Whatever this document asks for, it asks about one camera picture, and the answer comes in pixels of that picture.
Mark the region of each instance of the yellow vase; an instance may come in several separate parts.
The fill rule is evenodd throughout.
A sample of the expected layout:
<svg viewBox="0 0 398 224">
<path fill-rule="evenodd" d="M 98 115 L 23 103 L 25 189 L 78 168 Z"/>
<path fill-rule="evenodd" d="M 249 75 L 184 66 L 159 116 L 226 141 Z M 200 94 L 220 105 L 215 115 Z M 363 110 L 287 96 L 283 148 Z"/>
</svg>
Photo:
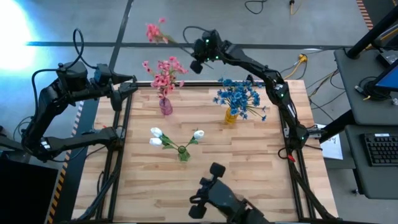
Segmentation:
<svg viewBox="0 0 398 224">
<path fill-rule="evenodd" d="M 231 115 L 231 108 L 228 108 L 225 112 L 225 122 L 228 124 L 234 124 L 236 122 L 236 118 L 238 118 L 238 115 Z"/>
</svg>

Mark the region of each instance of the green vase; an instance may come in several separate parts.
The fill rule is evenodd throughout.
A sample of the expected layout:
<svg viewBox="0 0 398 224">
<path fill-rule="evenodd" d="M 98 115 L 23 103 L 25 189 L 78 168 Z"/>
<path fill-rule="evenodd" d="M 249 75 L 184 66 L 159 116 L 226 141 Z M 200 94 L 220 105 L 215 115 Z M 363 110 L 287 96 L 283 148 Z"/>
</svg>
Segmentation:
<svg viewBox="0 0 398 224">
<path fill-rule="evenodd" d="M 181 162 L 187 162 L 188 159 L 191 157 L 185 146 L 178 147 L 177 151 L 178 159 L 180 159 Z"/>
</svg>

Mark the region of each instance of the paper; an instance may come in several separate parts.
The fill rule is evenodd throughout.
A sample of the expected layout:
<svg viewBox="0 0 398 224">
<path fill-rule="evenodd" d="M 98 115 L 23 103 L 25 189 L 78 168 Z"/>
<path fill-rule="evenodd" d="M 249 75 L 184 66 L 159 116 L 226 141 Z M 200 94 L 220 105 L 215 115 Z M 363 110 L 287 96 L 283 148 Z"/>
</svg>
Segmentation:
<svg viewBox="0 0 398 224">
<path fill-rule="evenodd" d="M 324 128 L 325 125 L 317 124 L 318 128 Z M 340 136 L 337 134 L 321 144 L 324 158 L 343 160 L 341 151 Z"/>
</svg>

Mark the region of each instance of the pink vase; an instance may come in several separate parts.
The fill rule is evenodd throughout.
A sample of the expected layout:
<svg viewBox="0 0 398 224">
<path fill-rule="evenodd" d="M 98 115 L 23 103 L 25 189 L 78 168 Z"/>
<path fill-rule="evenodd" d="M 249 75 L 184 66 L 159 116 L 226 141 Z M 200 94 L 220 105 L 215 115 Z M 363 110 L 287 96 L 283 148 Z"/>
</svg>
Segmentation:
<svg viewBox="0 0 398 224">
<path fill-rule="evenodd" d="M 173 107 L 169 99 L 160 99 L 159 106 L 163 115 L 170 115 L 173 113 Z"/>
</svg>

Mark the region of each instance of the yellow black warning tape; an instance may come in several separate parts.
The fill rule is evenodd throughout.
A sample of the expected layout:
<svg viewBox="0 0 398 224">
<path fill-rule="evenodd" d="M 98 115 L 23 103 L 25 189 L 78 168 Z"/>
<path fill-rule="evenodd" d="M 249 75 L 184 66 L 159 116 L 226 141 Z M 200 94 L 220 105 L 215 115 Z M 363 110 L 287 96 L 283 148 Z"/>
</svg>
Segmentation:
<svg viewBox="0 0 398 224">
<path fill-rule="evenodd" d="M 79 106 L 78 106 L 78 111 L 77 111 L 77 114 L 76 114 L 75 123 L 73 125 L 71 137 L 74 137 L 74 135 L 76 134 L 77 127 L 78 127 L 79 121 L 80 121 L 81 111 L 83 109 L 83 104 L 84 103 L 85 103 L 84 101 L 81 101 Z M 67 153 L 65 154 L 65 158 L 64 158 L 65 161 L 68 161 L 70 159 L 70 153 L 71 153 L 71 150 L 68 150 Z M 62 191 L 62 184 L 63 184 L 63 181 L 65 180 L 65 174 L 67 173 L 67 168 L 68 168 L 68 163 L 64 162 L 62 164 L 62 169 L 61 169 L 61 172 L 60 172 L 59 177 L 58 177 L 58 184 L 57 184 L 57 188 L 55 189 L 54 198 L 52 199 L 52 203 L 51 203 L 51 206 L 50 206 L 50 213 L 49 213 L 49 215 L 47 217 L 47 223 L 48 224 L 52 224 L 53 223 L 53 219 L 54 219 L 54 216 L 55 216 L 55 211 L 56 211 L 57 205 L 58 205 L 58 200 L 60 199 L 60 194 L 61 194 L 61 191 Z"/>
</svg>

